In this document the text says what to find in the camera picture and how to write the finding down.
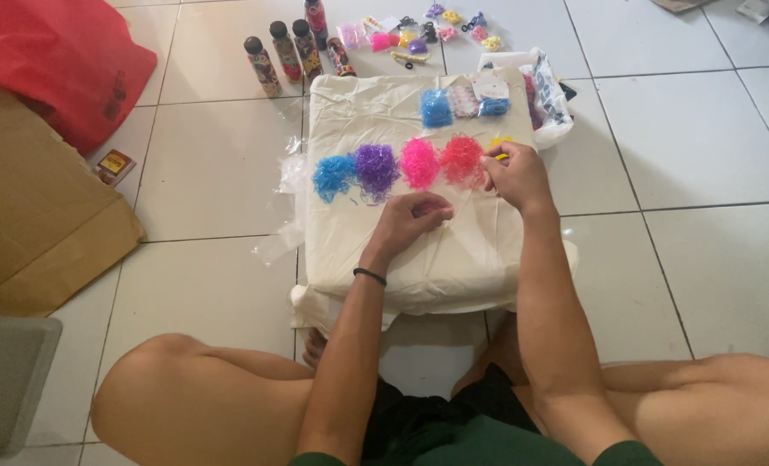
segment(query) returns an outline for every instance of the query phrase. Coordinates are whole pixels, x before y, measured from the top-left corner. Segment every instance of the red cloth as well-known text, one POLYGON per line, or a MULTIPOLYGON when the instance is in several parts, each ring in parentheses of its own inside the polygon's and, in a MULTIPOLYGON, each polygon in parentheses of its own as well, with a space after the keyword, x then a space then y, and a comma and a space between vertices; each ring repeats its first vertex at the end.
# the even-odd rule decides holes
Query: red cloth
POLYGON ((156 65, 104 0, 0 0, 0 86, 44 104, 80 154, 120 126, 156 65))

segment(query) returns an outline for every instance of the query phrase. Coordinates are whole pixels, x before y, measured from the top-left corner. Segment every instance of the plastic bottle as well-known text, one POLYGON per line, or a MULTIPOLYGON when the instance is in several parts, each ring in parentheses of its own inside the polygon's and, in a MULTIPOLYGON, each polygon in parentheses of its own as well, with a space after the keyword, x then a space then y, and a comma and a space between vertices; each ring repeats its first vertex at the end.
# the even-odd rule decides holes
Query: plastic bottle
POLYGON ((318 56, 316 38, 312 36, 310 24, 306 19, 296 20, 292 24, 292 34, 295 35, 295 47, 298 49, 298 55, 301 56, 304 73, 311 82, 317 76, 321 76, 324 73, 324 68, 321 66, 321 57, 318 56))
POLYGON ((313 36, 316 37, 318 50, 326 50, 327 37, 327 17, 324 15, 324 4, 321 0, 304 0, 304 14, 307 22, 310 24, 313 36))
POLYGON ((336 67, 336 74, 338 76, 356 76, 355 69, 349 64, 347 50, 341 44, 338 37, 333 37, 327 42, 327 53, 330 55, 333 66, 336 67))
POLYGON ((275 21, 269 25, 269 34, 273 37, 273 45, 281 61, 281 69, 286 79, 293 84, 301 82, 301 65, 298 64, 298 56, 295 54, 295 45, 286 31, 283 21, 275 21))
POLYGON ((264 92, 267 93, 268 97, 280 97, 282 93, 281 83, 278 82, 278 75, 275 72, 273 62, 269 60, 269 54, 264 48, 264 44, 260 39, 252 36, 246 38, 244 48, 264 92))

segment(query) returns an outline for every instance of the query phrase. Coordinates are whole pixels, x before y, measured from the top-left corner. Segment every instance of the black wristband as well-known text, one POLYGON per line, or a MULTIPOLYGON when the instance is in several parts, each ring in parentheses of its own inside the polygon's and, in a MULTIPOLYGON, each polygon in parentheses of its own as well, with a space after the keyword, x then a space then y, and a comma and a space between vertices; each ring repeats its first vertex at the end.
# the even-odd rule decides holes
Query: black wristband
POLYGON ((353 276, 358 274, 364 274, 364 275, 367 275, 368 277, 373 277, 374 279, 376 279, 377 282, 381 283, 382 286, 387 286, 387 281, 384 279, 384 277, 382 277, 381 275, 374 274, 373 272, 370 272, 367 269, 362 269, 361 267, 353 269, 353 276))

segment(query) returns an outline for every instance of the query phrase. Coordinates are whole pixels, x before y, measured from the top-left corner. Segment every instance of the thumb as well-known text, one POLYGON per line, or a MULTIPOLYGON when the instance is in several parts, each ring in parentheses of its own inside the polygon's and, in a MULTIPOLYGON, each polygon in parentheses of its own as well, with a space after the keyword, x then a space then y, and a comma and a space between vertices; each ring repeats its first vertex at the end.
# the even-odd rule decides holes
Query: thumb
POLYGON ((453 218, 453 209, 446 207, 444 209, 436 209, 432 212, 428 212, 427 215, 419 217, 413 221, 414 225, 420 229, 422 233, 433 231, 441 226, 441 222, 450 220, 453 218))
POLYGON ((488 171, 492 180, 495 181, 498 177, 502 176, 505 166, 499 160, 493 157, 482 157, 481 161, 482 167, 488 171))

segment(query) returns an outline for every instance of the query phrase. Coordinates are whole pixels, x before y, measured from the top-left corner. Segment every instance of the white fabric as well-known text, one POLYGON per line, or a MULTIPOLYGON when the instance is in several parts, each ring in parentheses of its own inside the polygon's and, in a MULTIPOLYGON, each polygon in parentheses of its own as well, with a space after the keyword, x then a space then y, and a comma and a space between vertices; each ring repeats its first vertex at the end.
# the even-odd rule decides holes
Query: white fabric
MULTIPOLYGON (((465 76, 380 76, 357 79, 320 76, 311 88, 307 148, 309 173, 323 157, 346 154, 362 143, 387 143, 396 156, 411 137, 427 136, 442 148, 454 132, 464 132, 487 146, 492 138, 510 136, 533 145, 525 81, 518 69, 484 71, 509 83, 511 106, 502 117, 455 120, 449 128, 427 130, 418 113, 421 90, 470 85, 465 76)), ((453 220, 417 241, 390 267, 385 293, 383 330, 400 312, 457 313, 514 302, 523 224, 514 207, 481 189, 449 186, 440 174, 431 191, 454 207, 453 220)), ((296 327, 329 332, 353 281, 352 270, 367 245, 383 205, 359 200, 358 187, 325 204, 307 190, 307 287, 291 292, 296 327)), ((410 192, 403 180, 393 194, 410 192)), ((564 241, 571 270, 576 247, 564 241)))

